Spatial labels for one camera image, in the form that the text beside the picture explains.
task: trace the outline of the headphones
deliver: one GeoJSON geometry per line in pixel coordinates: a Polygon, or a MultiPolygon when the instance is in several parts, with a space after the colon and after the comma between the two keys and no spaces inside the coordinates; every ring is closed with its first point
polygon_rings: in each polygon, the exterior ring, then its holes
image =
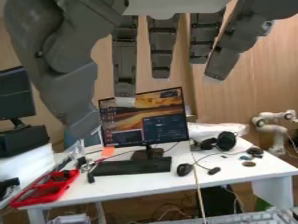
{"type": "Polygon", "coordinates": [[[232,132],[223,131],[216,136],[216,138],[208,138],[203,140],[200,143],[194,142],[194,144],[199,147],[200,150],[211,150],[216,147],[220,151],[226,152],[235,146],[236,135],[232,132]]]}

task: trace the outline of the monitor screen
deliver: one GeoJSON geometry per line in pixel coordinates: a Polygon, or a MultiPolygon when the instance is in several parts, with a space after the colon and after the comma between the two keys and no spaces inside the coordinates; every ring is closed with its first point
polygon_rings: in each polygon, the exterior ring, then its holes
{"type": "Polygon", "coordinates": [[[105,146],[125,147],[188,139],[182,88],[135,95],[134,107],[99,100],[105,146]]]}
{"type": "Polygon", "coordinates": [[[0,71],[0,120],[34,115],[28,74],[22,67],[0,71]]]}

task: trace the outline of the desk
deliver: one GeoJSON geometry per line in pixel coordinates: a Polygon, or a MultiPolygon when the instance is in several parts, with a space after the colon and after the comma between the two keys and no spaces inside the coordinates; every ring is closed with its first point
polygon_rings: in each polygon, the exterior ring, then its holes
{"type": "MultiPolygon", "coordinates": [[[[166,150],[173,144],[174,143],[162,144],[162,148],[166,150]]],[[[230,153],[244,151],[250,146],[251,143],[239,138],[230,153]]],[[[93,146],[87,148],[86,151],[89,152],[98,149],[98,146],[93,146]]],[[[139,147],[115,149],[115,154],[137,149],[139,149],[139,147]]],[[[214,151],[195,152],[194,157],[198,159],[210,153],[214,153],[214,151]]],[[[127,153],[113,159],[125,160],[130,158],[130,155],[131,153],[127,153]]],[[[103,210],[99,202],[195,189],[194,172],[184,177],[178,177],[175,174],[178,164],[192,163],[188,142],[178,143],[165,155],[173,157],[171,172],[169,173],[95,177],[95,183],[93,184],[86,182],[85,174],[79,175],[70,185],[69,190],[55,202],[20,208],[28,210],[30,223],[45,223],[42,216],[42,210],[45,209],[95,202],[99,213],[98,223],[103,224],[103,210]]],[[[99,153],[90,154],[87,157],[95,159],[99,157],[99,153]]],[[[267,200],[272,205],[280,206],[280,208],[292,207],[291,176],[298,174],[298,169],[266,152],[263,159],[259,161],[255,159],[256,166],[252,168],[242,167],[238,157],[239,154],[228,156],[224,159],[215,156],[199,162],[199,164],[210,166],[210,168],[219,166],[222,169],[214,176],[208,176],[206,170],[195,167],[200,187],[204,188],[251,181],[254,194],[256,196],[267,200]]]]}

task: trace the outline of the red tray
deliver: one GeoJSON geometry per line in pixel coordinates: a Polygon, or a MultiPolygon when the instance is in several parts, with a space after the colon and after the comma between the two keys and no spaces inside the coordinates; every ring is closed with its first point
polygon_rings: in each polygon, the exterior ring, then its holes
{"type": "Polygon", "coordinates": [[[18,208],[55,201],[78,176],[78,170],[51,172],[39,177],[12,199],[10,207],[18,208]]]}

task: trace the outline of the black box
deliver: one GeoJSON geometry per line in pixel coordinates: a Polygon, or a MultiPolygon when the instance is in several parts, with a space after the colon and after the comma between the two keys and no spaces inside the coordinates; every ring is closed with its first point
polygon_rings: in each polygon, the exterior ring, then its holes
{"type": "Polygon", "coordinates": [[[49,143],[45,126],[26,126],[0,133],[0,158],[16,156],[49,143]]]}

